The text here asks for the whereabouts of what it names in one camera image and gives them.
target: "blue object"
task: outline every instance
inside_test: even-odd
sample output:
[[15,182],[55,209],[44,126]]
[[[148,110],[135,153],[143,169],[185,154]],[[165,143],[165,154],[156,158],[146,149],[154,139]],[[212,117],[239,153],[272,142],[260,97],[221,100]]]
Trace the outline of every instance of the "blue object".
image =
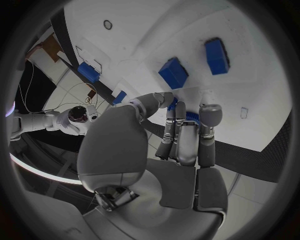
[[174,97],[173,102],[167,107],[167,110],[170,111],[170,110],[175,109],[177,102],[178,102],[178,99],[176,97]]
[[220,39],[205,44],[206,59],[212,75],[226,74],[229,64]]
[[182,88],[189,76],[185,69],[180,65],[177,57],[174,57],[165,63],[158,73],[171,89]]
[[187,111],[186,112],[186,120],[187,121],[195,121],[198,125],[200,125],[199,115],[197,113]]
[[85,62],[79,65],[78,72],[80,72],[92,83],[98,81],[100,77],[100,73],[97,72],[92,66],[86,64]]
[[120,93],[116,96],[116,98],[113,100],[112,105],[119,104],[123,101],[123,99],[126,97],[126,92],[120,91]]

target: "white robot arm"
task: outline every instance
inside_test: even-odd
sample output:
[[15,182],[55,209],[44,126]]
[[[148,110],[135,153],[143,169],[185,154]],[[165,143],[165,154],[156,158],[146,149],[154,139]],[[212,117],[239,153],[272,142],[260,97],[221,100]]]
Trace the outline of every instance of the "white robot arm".
[[42,114],[20,114],[14,112],[11,141],[21,138],[22,133],[46,129],[47,131],[61,130],[69,135],[86,135],[91,124],[98,118],[94,105],[76,106],[62,113],[48,111]]

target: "light strip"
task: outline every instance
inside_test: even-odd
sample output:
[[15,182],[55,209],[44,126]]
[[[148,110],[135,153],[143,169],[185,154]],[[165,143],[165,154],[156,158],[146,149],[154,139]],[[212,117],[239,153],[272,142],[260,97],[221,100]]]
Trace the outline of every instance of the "light strip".
[[11,109],[8,111],[7,114],[5,114],[5,117],[6,117],[6,118],[14,112],[15,106],[16,106],[16,105],[15,105],[15,102],[13,102],[13,105],[12,105]]
[[19,160],[18,158],[16,158],[11,153],[10,153],[10,158],[16,164],[18,164],[20,167],[28,170],[29,172],[31,172],[33,174],[39,175],[39,176],[41,176],[43,178],[50,179],[50,180],[53,180],[53,181],[58,181],[58,182],[65,183],[65,184],[82,185],[82,182],[79,181],[79,180],[64,178],[64,177],[60,177],[60,176],[55,176],[55,175],[52,175],[52,174],[45,173],[43,171],[37,170],[36,168],[34,168],[32,166],[29,166],[26,163],[22,162],[21,160]]

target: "purple light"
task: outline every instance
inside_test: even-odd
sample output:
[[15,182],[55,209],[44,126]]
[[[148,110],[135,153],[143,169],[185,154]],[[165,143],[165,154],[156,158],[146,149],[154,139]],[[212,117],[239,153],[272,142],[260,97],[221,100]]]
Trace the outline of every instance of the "purple light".
[[11,115],[15,110],[15,102],[13,102],[13,105],[11,107],[11,109],[8,111],[7,114],[5,114],[5,117],[8,117],[9,115]]

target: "blue box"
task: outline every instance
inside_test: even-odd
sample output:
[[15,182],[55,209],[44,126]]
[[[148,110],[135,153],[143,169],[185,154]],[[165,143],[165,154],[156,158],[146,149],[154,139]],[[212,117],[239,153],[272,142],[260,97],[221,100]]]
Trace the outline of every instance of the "blue box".
[[100,78],[100,73],[85,62],[80,64],[77,70],[92,83],[98,81]]
[[189,76],[185,69],[180,65],[177,57],[174,57],[165,63],[158,73],[171,89],[182,88]]
[[226,74],[229,64],[220,39],[205,44],[206,59],[212,75]]
[[120,93],[116,96],[116,98],[113,100],[112,105],[119,104],[123,101],[123,99],[126,97],[126,92],[120,91]]

